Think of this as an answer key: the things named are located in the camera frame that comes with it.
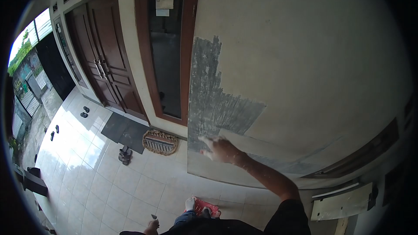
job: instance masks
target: pair of slippers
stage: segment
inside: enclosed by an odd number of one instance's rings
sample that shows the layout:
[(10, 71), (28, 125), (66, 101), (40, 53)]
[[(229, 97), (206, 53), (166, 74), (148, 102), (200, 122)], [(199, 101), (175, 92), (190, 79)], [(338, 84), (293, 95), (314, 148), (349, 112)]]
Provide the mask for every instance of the pair of slippers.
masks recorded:
[[(55, 125), (55, 130), (56, 130), (56, 133), (59, 133), (59, 127), (58, 127), (58, 124), (57, 124), (57, 125)], [(55, 134), (55, 132), (54, 132), (54, 131), (52, 131), (52, 133), (51, 133), (51, 141), (54, 139), (54, 134)]]
[[(86, 111), (86, 112), (90, 112), (90, 109), (88, 107), (86, 107), (86, 106), (83, 106), (83, 110)], [(89, 116), (89, 115), (86, 114), (86, 112), (82, 112), (80, 114), (80, 116), (83, 117), (83, 118), (87, 118), (87, 116)]]
[(122, 149), (119, 149), (119, 161), (123, 163), (123, 165), (128, 165), (130, 163), (132, 157), (132, 150), (128, 148), (128, 146), (123, 146)]

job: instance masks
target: hand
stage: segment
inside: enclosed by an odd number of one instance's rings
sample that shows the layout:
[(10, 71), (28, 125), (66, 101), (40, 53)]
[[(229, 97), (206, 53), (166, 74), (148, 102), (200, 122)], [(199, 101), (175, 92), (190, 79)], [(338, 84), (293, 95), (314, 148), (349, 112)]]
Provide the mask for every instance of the hand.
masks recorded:
[(158, 220), (152, 220), (148, 223), (148, 227), (157, 230), (160, 227), (160, 222)]
[(247, 155), (224, 137), (216, 136), (208, 138), (205, 136), (199, 136), (199, 140), (204, 142), (210, 149), (210, 151), (200, 150), (200, 153), (206, 155), (213, 161), (237, 165), (242, 158)]

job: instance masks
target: woven doormat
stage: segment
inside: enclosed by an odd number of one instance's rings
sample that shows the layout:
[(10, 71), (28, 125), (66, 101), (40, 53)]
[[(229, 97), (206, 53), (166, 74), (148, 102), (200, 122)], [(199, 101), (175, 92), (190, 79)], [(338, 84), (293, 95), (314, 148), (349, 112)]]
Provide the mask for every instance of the woven doormat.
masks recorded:
[(170, 155), (177, 150), (179, 139), (167, 133), (148, 130), (142, 138), (142, 145), (153, 153)]

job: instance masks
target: doormat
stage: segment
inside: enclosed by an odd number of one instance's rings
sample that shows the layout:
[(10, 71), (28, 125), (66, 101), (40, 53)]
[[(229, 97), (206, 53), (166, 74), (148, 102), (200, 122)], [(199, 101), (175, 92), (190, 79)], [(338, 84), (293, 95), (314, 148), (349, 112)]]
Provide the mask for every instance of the doormat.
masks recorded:
[(148, 130), (151, 128), (114, 112), (101, 133), (115, 143), (127, 145), (142, 154), (144, 152), (142, 137)]
[(160, 131), (148, 130), (142, 139), (142, 145), (156, 154), (170, 155), (179, 146), (179, 139), (173, 135)]

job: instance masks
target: white tiled floor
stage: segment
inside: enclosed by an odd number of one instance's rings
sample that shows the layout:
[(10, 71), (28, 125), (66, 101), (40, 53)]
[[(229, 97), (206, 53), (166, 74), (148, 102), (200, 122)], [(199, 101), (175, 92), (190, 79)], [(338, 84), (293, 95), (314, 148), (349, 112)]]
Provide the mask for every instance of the white tiled floor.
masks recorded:
[[(82, 107), (90, 108), (82, 118)], [(75, 88), (63, 102), (40, 147), (36, 167), (49, 198), (35, 194), (59, 234), (118, 234), (143, 231), (156, 214), (158, 232), (167, 231), (197, 196), (217, 204), (221, 218), (265, 227), (280, 199), (268, 190), (220, 183), (187, 174), (187, 142), (168, 157), (134, 152), (129, 166), (118, 160), (116, 144), (100, 132), (111, 111), (83, 98)], [(59, 125), (50, 141), (50, 133)]]

